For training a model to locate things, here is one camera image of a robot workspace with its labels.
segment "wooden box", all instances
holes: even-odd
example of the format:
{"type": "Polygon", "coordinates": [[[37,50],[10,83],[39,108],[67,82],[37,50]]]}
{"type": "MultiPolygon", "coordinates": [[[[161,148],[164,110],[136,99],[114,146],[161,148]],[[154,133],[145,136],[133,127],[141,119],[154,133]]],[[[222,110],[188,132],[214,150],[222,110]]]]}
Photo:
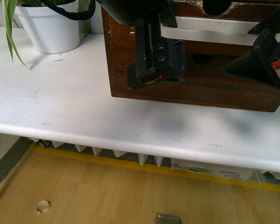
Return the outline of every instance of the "wooden box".
{"type": "MultiPolygon", "coordinates": [[[[175,15],[238,21],[261,21],[280,0],[233,1],[220,14],[205,12],[202,0],[174,1],[175,15]]],[[[119,25],[102,10],[105,47],[113,97],[156,100],[191,105],[274,112],[280,105],[280,91],[238,77],[226,76],[221,68],[247,53],[251,46],[185,41],[188,69],[183,83],[161,82],[137,91],[127,87],[126,66],[135,61],[134,28],[119,25]]]]}

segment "white pot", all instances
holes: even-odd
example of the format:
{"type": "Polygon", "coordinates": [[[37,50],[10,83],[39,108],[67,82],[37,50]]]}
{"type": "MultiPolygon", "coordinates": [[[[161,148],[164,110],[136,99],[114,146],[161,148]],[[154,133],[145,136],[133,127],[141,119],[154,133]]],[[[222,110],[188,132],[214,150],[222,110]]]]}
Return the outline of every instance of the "white pot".
{"type": "MultiPolygon", "coordinates": [[[[68,12],[77,12],[78,4],[76,0],[59,7],[68,12]]],[[[70,20],[48,7],[16,6],[15,13],[39,52],[63,53],[73,50],[80,43],[78,21],[70,20]]]]}

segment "light wood floor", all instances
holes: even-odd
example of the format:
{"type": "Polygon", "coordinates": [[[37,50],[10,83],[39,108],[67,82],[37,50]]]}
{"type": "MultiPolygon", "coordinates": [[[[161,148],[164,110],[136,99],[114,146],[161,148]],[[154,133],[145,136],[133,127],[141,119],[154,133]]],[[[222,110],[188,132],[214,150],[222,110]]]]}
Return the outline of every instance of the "light wood floor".
{"type": "Polygon", "coordinates": [[[0,224],[280,224],[280,193],[27,152],[0,185],[0,224]],[[41,200],[51,201],[36,212],[41,200]]]}

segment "yellow stripe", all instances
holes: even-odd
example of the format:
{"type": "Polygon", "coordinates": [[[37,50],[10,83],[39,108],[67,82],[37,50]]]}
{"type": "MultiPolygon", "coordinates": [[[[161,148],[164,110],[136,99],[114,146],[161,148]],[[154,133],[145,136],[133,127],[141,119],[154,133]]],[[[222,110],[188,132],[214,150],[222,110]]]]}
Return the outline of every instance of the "yellow stripe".
{"type": "Polygon", "coordinates": [[[268,183],[265,185],[259,185],[259,184],[252,184],[252,183],[246,183],[246,182],[230,181],[230,180],[224,180],[224,179],[220,179],[220,178],[216,178],[216,177],[212,177],[212,176],[190,173],[190,172],[186,172],[183,170],[171,170],[169,167],[159,167],[158,168],[156,165],[150,165],[150,164],[144,164],[143,166],[140,166],[139,163],[133,162],[133,161],[126,161],[126,160],[120,160],[120,159],[114,159],[114,158],[102,157],[102,156],[94,156],[91,154],[72,152],[72,151],[57,149],[57,148],[50,148],[50,147],[42,148],[38,145],[32,145],[30,147],[29,151],[35,152],[35,153],[59,156],[59,157],[68,158],[68,159],[99,163],[99,164],[115,166],[115,167],[121,167],[121,168],[136,169],[136,170],[153,172],[153,173],[158,173],[158,174],[174,175],[174,176],[198,179],[198,180],[203,180],[203,181],[218,182],[218,183],[232,184],[232,185],[237,185],[237,186],[280,192],[280,185],[272,184],[272,183],[268,183]]]}

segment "white shelf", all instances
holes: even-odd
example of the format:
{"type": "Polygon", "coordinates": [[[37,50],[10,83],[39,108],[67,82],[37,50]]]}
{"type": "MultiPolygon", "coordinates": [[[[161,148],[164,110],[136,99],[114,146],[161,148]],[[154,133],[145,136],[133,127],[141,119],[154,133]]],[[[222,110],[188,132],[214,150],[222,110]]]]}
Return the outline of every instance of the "white shelf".
{"type": "Polygon", "coordinates": [[[113,98],[104,37],[67,53],[14,39],[28,70],[11,62],[0,28],[0,133],[160,157],[280,172],[275,113],[113,98]]]}

